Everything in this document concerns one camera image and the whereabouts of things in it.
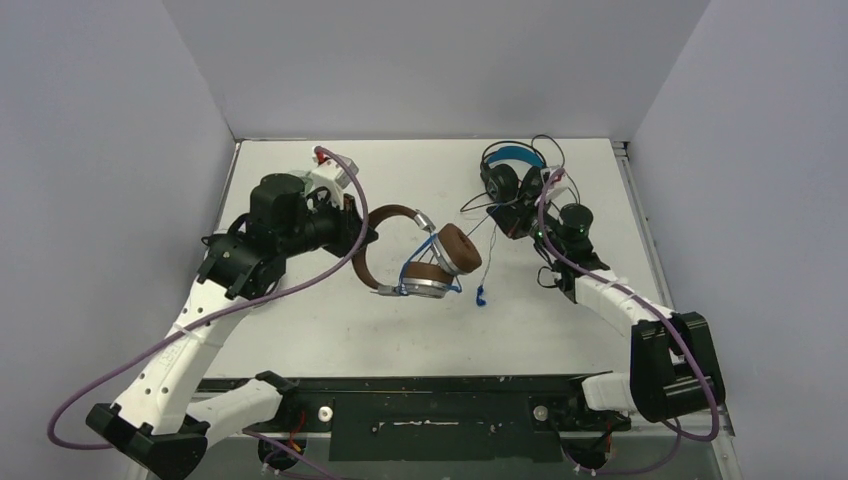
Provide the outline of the black blue headphones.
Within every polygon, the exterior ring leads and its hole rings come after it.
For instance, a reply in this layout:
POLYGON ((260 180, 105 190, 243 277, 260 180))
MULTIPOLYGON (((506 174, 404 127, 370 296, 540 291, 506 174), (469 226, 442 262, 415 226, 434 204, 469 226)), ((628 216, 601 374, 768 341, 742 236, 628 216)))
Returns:
POLYGON ((526 164, 541 171, 548 167, 546 158, 535 147, 519 141, 496 141, 486 147, 481 155, 480 178, 485 193, 495 204, 515 201, 519 196, 522 180, 510 162, 526 164))

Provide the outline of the brown headphones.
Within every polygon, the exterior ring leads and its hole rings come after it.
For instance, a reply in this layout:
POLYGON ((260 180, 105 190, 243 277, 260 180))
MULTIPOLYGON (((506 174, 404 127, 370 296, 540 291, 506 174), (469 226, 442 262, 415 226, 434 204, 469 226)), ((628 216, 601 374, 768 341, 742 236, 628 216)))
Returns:
POLYGON ((367 248, 356 253, 352 265, 358 279, 373 293, 385 297, 442 299, 450 292, 460 293, 459 278, 482 266, 482 257, 469 236, 453 223, 437 227, 423 212, 399 204, 387 204, 371 211, 369 226, 375 230, 395 217, 414 221, 427 233, 427 238, 400 267, 398 279, 392 285, 379 282, 371 273, 367 248))

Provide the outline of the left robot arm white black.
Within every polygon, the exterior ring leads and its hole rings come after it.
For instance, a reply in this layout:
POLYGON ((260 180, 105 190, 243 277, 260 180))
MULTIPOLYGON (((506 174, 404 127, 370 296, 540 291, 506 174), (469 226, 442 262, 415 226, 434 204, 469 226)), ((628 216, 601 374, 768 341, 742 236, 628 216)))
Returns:
POLYGON ((353 175, 318 171, 263 177, 247 212, 206 239, 196 280, 165 339, 139 357, 141 372, 125 391, 91 409, 87 425, 161 479, 188 477, 211 446, 247 427, 291 427, 299 403, 272 372, 204 401, 194 395, 238 324, 280 296, 289 259, 322 249, 347 262, 364 245, 364 193, 346 191, 356 184, 353 175))

